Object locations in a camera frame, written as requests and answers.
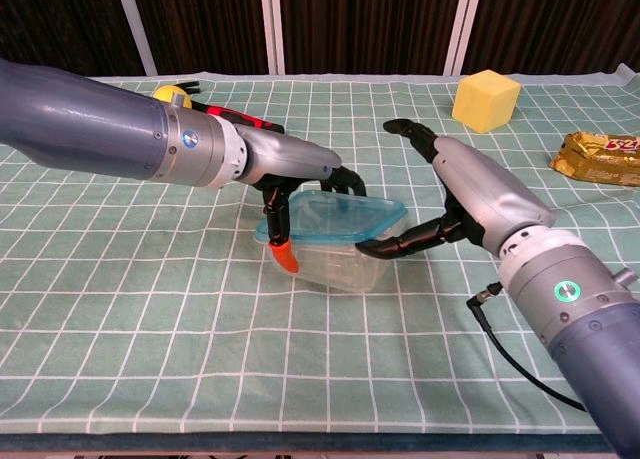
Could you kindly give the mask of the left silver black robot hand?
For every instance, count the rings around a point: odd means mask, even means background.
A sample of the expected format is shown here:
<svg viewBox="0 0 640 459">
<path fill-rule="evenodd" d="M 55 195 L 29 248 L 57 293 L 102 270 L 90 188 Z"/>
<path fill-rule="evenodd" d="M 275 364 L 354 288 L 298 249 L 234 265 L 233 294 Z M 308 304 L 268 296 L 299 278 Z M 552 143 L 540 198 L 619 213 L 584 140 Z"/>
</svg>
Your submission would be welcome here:
<svg viewBox="0 0 640 459">
<path fill-rule="evenodd" d="M 289 197 L 303 183 L 319 181 L 324 191 L 364 196 L 361 177 L 342 165 L 333 150 L 294 136 L 238 125 L 247 146 L 247 162 L 239 181 L 262 193 L 268 245 L 276 262 L 299 271 L 290 239 Z"/>
</svg>

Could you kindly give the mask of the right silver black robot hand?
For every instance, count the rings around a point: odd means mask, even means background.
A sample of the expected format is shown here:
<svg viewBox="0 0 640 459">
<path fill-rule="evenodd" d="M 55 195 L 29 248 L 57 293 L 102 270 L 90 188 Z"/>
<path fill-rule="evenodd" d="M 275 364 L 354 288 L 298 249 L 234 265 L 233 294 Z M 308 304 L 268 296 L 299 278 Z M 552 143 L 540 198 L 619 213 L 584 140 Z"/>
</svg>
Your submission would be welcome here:
<svg viewBox="0 0 640 459">
<path fill-rule="evenodd" d="M 514 174 L 477 149 L 450 136 L 438 136 L 409 119 L 393 119 L 383 128 L 410 141 L 432 165 L 446 192 L 445 213 L 384 240 L 355 247 L 363 254 L 391 260 L 462 239 L 497 256 L 517 231 L 550 227 L 551 210 Z"/>
</svg>

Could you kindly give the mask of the red black claw hammer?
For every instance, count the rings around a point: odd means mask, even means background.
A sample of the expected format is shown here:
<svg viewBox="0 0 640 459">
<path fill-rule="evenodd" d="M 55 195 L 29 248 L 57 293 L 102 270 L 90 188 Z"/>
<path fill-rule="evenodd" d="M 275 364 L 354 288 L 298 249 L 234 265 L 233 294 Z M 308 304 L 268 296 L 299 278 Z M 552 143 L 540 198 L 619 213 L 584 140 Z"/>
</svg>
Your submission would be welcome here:
<svg viewBox="0 0 640 459">
<path fill-rule="evenodd" d="M 188 82 L 178 83 L 176 84 L 176 87 L 184 91 L 188 97 L 191 97 L 192 95 L 198 94 L 201 92 L 198 81 L 188 81 Z M 284 127 L 280 124 L 269 122 L 265 119 L 250 116 L 248 114 L 238 112 L 236 110 L 229 109 L 226 107 L 204 104 L 194 99 L 191 100 L 191 107 L 194 110 L 224 118 L 234 124 L 241 124 L 245 126 L 254 127 L 257 129 L 278 132 L 281 134 L 285 133 Z"/>
</svg>

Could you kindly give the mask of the yellow foam cube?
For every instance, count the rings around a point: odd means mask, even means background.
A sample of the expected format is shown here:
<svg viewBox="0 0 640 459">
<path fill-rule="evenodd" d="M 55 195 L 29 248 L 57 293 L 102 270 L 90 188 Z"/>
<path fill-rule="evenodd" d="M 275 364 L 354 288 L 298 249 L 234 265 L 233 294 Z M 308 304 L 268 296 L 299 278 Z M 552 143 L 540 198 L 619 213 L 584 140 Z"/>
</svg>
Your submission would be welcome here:
<svg viewBox="0 0 640 459">
<path fill-rule="evenodd" d="M 457 87 L 452 117 L 477 133 L 507 124 L 521 84 L 492 70 L 462 78 Z"/>
</svg>

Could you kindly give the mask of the gold foil snack package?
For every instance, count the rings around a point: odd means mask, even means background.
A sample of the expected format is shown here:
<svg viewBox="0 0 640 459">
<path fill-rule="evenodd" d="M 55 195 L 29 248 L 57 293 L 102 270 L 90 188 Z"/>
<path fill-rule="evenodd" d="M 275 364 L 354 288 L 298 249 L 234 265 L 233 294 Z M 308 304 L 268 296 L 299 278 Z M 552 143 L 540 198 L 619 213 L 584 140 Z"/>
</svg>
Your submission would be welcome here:
<svg viewBox="0 0 640 459">
<path fill-rule="evenodd" d="M 550 167 L 579 181 L 640 187 L 640 136 L 567 134 Z"/>
</svg>

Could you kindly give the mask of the yellow ball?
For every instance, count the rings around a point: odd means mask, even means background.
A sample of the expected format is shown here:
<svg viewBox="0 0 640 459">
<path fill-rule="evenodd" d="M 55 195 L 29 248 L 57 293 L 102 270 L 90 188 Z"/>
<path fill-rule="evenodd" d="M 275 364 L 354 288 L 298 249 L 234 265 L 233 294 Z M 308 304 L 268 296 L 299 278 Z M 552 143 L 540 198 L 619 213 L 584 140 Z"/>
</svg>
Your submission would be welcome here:
<svg viewBox="0 0 640 459">
<path fill-rule="evenodd" d="M 162 102 L 171 103 L 174 96 L 183 97 L 182 106 L 184 108 L 192 109 L 192 100 L 189 94 L 181 87 L 177 85 L 161 85 L 157 87 L 153 93 L 152 97 Z"/>
</svg>

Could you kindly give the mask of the green white grid tablecloth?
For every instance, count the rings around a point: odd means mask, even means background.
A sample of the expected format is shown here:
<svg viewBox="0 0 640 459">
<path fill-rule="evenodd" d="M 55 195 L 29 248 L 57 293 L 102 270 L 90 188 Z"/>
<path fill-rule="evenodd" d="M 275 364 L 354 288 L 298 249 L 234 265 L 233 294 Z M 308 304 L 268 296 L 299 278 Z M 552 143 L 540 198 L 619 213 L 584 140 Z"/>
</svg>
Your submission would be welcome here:
<svg viewBox="0 0 640 459">
<path fill-rule="evenodd" d="M 610 267 L 640 273 L 640 189 L 571 180 L 563 137 L 640 134 L 640 73 L 526 79 L 506 126 L 451 116 L 453 79 L 217 77 L 202 99 L 334 149 L 416 224 L 443 190 L 384 121 L 410 117 L 517 175 Z M 498 263 L 466 242 L 349 294 L 283 274 L 261 198 L 48 170 L 0 145 L 0 434 L 330 431 L 576 434 L 589 417 L 495 351 L 466 307 Z"/>
</svg>

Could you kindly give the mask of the white partition frame post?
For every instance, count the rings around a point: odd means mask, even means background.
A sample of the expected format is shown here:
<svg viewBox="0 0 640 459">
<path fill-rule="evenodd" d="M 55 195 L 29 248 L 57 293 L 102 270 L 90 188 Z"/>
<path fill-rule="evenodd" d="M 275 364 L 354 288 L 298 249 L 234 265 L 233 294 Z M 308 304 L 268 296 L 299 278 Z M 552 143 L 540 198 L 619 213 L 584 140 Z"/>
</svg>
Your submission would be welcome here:
<svg viewBox="0 0 640 459">
<path fill-rule="evenodd" d="M 285 54 L 280 0 L 261 0 L 268 72 L 285 75 Z"/>
<path fill-rule="evenodd" d="M 144 24 L 136 0 L 120 0 L 129 29 L 139 54 L 144 72 L 147 76 L 158 74 Z"/>
<path fill-rule="evenodd" d="M 444 63 L 445 76 L 458 76 L 462 72 L 479 1 L 458 0 Z"/>
</svg>

